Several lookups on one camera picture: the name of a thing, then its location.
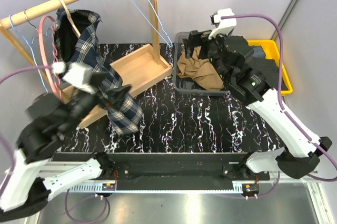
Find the black marble tabletop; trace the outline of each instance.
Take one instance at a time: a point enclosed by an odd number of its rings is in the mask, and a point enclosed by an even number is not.
[[[113,62],[143,44],[101,44]],[[161,45],[173,65],[174,49]],[[140,130],[119,137],[105,116],[65,136],[62,152],[250,152],[284,146],[270,126],[230,94],[223,97],[182,95],[169,76],[136,98],[144,116]]]

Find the yellow bin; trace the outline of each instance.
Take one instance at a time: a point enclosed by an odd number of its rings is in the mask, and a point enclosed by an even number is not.
[[[280,53],[274,40],[248,40],[248,44],[250,46],[261,46],[264,50],[265,58],[273,59],[276,65],[278,67],[280,66]],[[291,94],[293,92],[293,87],[291,86],[284,65],[282,66],[282,78],[286,87],[288,88],[288,90],[284,90],[281,92],[282,96]]]

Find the wooden post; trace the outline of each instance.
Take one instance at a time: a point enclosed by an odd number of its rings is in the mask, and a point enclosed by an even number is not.
[[[6,39],[10,42],[10,44],[24,57],[25,60],[28,61],[31,65],[35,65],[33,59],[31,58],[29,52],[26,50],[25,47],[20,43],[20,41],[10,32],[6,30],[2,24],[0,23],[0,33],[6,37]],[[48,78],[44,70],[41,70],[41,75],[43,79],[48,83]],[[62,90],[62,98],[65,102],[68,102],[69,98]]]
[[[152,6],[158,14],[157,0],[150,0]],[[150,22],[159,31],[158,19],[155,13],[153,12],[153,8],[151,5],[148,5],[149,13],[150,13]],[[151,28],[152,35],[152,47],[153,47],[153,59],[157,64],[160,64],[160,46],[159,46],[159,34]]]

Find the navy plaid garment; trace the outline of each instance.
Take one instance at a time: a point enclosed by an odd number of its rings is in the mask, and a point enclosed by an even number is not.
[[[101,17],[99,14],[87,10],[73,10],[70,12],[81,36],[77,39],[64,9],[59,9],[57,11],[54,37],[58,60],[66,63],[78,62],[87,64],[94,69],[94,72],[109,72],[110,75],[100,85],[100,91],[103,96],[108,98],[105,92],[120,87],[123,81],[105,58],[98,53],[96,29]],[[119,110],[109,108],[107,114],[113,130],[118,135],[137,132],[137,124],[142,115],[142,109],[129,94]]]

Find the clothes hanger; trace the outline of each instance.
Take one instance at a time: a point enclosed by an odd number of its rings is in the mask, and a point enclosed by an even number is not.
[[[40,47],[40,52],[41,52],[41,58],[42,58],[42,62],[45,66],[48,65],[48,60],[47,60],[47,56],[46,56],[46,51],[45,51],[45,47],[44,47],[44,41],[43,41],[43,24],[45,22],[45,20],[49,18],[52,22],[53,22],[53,26],[52,26],[52,31],[53,31],[53,40],[54,40],[54,34],[55,34],[55,19],[51,16],[43,16],[40,20],[40,24],[38,27],[38,43],[39,43],[39,47]],[[57,58],[57,49],[55,47],[55,43],[53,43],[53,56],[54,56],[54,61],[53,62],[57,62],[58,58]],[[62,100],[62,92],[59,88],[59,85],[61,84],[61,80],[58,76],[56,76],[57,81],[55,81],[55,74],[54,78],[52,77],[52,73],[49,69],[46,69],[46,75],[49,81],[49,84],[51,86],[51,89],[53,91],[53,93],[55,94],[56,97],[58,97],[59,99]]]
[[[78,31],[78,29],[76,28],[76,26],[75,26],[75,24],[73,22],[72,16],[71,16],[71,14],[70,14],[70,12],[69,12],[69,10],[67,8],[67,5],[65,5],[65,3],[64,3],[63,0],[60,0],[60,2],[61,2],[62,6],[63,6],[63,8],[65,10],[65,13],[67,14],[67,18],[68,18],[68,20],[69,20],[69,22],[70,22],[70,24],[71,24],[71,26],[73,28],[73,31],[75,32],[77,38],[79,38],[81,34],[80,34],[80,32]]]
[[[31,26],[33,26],[33,27],[35,28],[35,30],[38,32],[38,28],[37,28],[34,24],[32,24],[32,23],[29,21],[29,19],[28,19],[28,17],[27,17],[27,14],[26,14],[26,10],[27,10],[27,9],[23,10],[23,13],[24,13],[24,15],[25,15],[25,18],[26,18],[27,22],[28,22]],[[52,32],[53,32],[53,30],[52,30],[51,28],[48,28],[48,29],[46,29],[45,35],[43,35],[43,36],[48,37],[48,31],[52,31]],[[32,42],[31,42],[31,45],[34,43],[34,41],[35,41],[36,39],[38,39],[38,36],[35,36],[35,37],[33,38]]]

